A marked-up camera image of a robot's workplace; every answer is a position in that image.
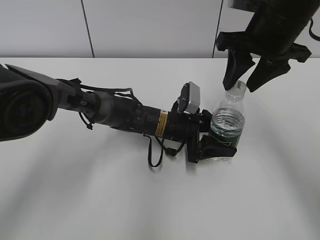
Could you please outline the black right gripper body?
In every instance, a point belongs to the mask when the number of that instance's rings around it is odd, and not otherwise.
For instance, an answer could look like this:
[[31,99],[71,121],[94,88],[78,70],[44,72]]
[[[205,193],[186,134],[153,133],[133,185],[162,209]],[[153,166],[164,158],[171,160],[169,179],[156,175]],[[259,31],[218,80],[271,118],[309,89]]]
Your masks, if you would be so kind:
[[251,62],[251,54],[266,57],[270,61],[294,59],[304,63],[311,51],[307,46],[295,43],[301,28],[271,28],[220,32],[216,39],[219,51],[227,50],[236,63]]

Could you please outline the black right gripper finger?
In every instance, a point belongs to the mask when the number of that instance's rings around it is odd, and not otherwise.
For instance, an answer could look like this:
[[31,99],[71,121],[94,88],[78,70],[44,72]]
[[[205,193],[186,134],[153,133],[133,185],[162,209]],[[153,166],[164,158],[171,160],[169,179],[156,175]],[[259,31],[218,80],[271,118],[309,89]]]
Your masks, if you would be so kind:
[[269,81],[288,73],[290,69],[288,59],[271,60],[262,56],[247,80],[247,88],[253,93]]
[[226,72],[223,78],[224,89],[226,91],[230,90],[241,76],[254,65],[255,62],[249,52],[229,49]]

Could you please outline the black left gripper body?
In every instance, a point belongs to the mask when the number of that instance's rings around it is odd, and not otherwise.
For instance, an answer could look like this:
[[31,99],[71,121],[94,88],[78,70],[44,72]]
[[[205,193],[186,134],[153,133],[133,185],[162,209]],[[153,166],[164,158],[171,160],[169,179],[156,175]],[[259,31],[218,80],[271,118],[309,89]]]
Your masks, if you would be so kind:
[[166,138],[179,142],[180,146],[177,149],[168,147],[166,149],[167,155],[174,157],[186,146],[187,161],[195,164],[200,161],[200,133],[208,133],[208,131],[201,131],[201,112],[199,110],[195,114],[179,113],[174,110],[169,112],[166,123]]

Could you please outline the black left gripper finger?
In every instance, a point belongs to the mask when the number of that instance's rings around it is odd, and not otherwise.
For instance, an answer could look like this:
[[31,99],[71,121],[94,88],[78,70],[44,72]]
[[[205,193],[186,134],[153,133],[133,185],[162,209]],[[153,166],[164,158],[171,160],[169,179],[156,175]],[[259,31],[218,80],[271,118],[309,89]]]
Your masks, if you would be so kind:
[[202,132],[210,131],[211,119],[212,119],[212,114],[208,110],[203,109],[201,112],[201,131]]
[[199,142],[199,157],[200,161],[213,159],[216,162],[230,161],[237,153],[237,148],[222,143],[209,135],[203,135]]

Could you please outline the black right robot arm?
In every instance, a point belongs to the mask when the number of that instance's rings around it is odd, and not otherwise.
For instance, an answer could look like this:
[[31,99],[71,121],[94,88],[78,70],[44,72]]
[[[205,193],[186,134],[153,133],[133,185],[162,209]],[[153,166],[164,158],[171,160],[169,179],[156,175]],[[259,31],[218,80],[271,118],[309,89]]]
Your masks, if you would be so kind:
[[311,51],[295,41],[320,8],[318,0],[258,0],[246,4],[254,14],[245,31],[221,31],[218,51],[228,51],[225,90],[230,90],[252,66],[246,85],[250,92],[291,69],[289,60],[304,63]]

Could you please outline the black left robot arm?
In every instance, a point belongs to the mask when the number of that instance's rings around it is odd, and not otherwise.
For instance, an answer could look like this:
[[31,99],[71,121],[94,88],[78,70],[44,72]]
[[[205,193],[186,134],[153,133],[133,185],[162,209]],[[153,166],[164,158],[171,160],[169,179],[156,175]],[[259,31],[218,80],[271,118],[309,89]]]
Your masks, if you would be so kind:
[[187,160],[233,157],[237,148],[210,134],[212,115],[190,99],[198,87],[186,83],[170,111],[143,105],[131,88],[100,88],[71,80],[52,78],[14,65],[0,68],[0,139],[12,141],[28,137],[46,121],[54,119],[58,109],[77,112],[88,129],[94,124],[141,134],[156,140],[161,153],[176,156],[177,149],[164,141],[178,142],[186,148]]

